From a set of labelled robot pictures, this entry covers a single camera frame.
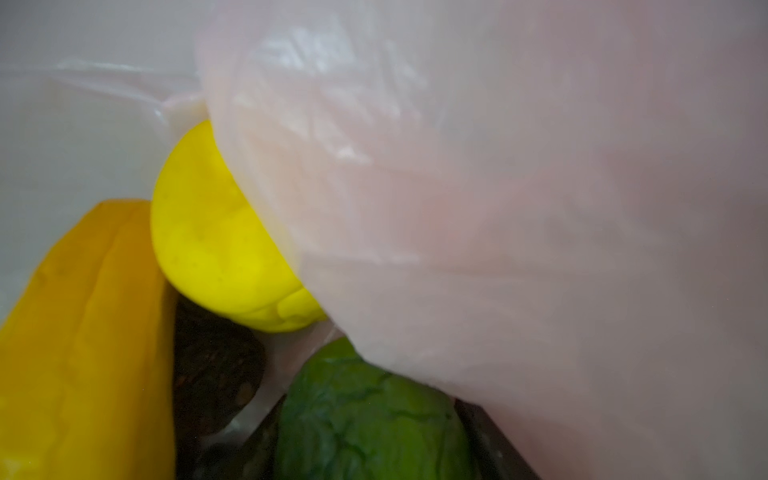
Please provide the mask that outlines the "pink plastic bag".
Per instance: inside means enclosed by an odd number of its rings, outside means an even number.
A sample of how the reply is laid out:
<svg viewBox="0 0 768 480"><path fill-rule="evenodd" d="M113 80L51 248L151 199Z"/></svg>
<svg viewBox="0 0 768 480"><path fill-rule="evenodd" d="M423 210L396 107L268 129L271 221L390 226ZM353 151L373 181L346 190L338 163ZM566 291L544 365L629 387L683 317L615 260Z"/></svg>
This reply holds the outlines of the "pink plastic bag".
<svg viewBox="0 0 768 480"><path fill-rule="evenodd" d="M766 477L765 2L5 1L2 310L206 117L362 355L541 477Z"/></svg>

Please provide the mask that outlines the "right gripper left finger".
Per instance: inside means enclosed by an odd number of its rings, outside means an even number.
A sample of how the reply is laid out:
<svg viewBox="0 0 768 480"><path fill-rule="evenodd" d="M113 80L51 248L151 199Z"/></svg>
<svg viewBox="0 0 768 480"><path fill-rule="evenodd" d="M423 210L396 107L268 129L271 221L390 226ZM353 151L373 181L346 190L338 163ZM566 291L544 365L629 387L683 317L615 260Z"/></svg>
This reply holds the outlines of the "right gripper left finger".
<svg viewBox="0 0 768 480"><path fill-rule="evenodd" d="M279 418L285 399L283 395L241 445L220 443L205 450L197 462L197 478L273 479Z"/></svg>

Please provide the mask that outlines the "dark brown fake avocado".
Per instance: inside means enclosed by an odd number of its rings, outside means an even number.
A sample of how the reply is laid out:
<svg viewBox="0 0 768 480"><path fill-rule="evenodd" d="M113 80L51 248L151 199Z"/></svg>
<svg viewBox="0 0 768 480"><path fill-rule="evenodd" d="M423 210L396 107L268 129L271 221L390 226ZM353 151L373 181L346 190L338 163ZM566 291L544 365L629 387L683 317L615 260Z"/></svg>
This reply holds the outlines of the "dark brown fake avocado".
<svg viewBox="0 0 768 480"><path fill-rule="evenodd" d="M253 399L265 369L265 347L250 329L178 299L172 391L180 469L194 462L202 438L222 431Z"/></svg>

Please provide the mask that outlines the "dark green fake avocado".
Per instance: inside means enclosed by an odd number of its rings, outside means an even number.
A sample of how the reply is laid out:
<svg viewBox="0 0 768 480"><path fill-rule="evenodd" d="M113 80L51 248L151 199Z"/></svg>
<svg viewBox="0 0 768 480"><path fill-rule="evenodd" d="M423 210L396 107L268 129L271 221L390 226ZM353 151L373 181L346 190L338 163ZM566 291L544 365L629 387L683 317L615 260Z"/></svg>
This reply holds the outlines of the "dark green fake avocado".
<svg viewBox="0 0 768 480"><path fill-rule="evenodd" d="M346 338L294 377L278 427L277 479L476 479L454 401L367 363Z"/></svg>

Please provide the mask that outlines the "yellow fake banana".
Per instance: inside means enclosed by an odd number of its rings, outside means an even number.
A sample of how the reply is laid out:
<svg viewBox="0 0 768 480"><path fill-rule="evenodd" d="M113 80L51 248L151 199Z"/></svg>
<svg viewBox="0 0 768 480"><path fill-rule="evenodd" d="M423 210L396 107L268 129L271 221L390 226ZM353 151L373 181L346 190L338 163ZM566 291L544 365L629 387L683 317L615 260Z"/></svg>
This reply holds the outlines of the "yellow fake banana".
<svg viewBox="0 0 768 480"><path fill-rule="evenodd" d="M176 293L146 200L97 204L1 329L5 479L170 479Z"/></svg>

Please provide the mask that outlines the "yellow fake lemon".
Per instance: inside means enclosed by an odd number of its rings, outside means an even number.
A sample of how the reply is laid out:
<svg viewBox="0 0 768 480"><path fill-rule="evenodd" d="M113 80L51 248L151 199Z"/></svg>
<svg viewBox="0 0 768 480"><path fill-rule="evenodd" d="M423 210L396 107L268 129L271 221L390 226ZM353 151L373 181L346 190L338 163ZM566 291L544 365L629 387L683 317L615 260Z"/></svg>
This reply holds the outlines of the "yellow fake lemon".
<svg viewBox="0 0 768 480"><path fill-rule="evenodd" d="M267 333L326 319L235 182L210 121L191 128L170 152L150 217L163 273L195 304Z"/></svg>

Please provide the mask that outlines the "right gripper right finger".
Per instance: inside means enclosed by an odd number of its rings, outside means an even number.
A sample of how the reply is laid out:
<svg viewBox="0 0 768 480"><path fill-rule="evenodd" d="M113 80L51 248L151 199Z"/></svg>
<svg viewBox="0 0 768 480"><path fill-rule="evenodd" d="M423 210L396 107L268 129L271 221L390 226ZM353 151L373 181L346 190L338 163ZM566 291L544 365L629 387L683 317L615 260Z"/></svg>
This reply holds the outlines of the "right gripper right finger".
<svg viewBox="0 0 768 480"><path fill-rule="evenodd" d="M483 408L462 400L454 406L483 479L540 479Z"/></svg>

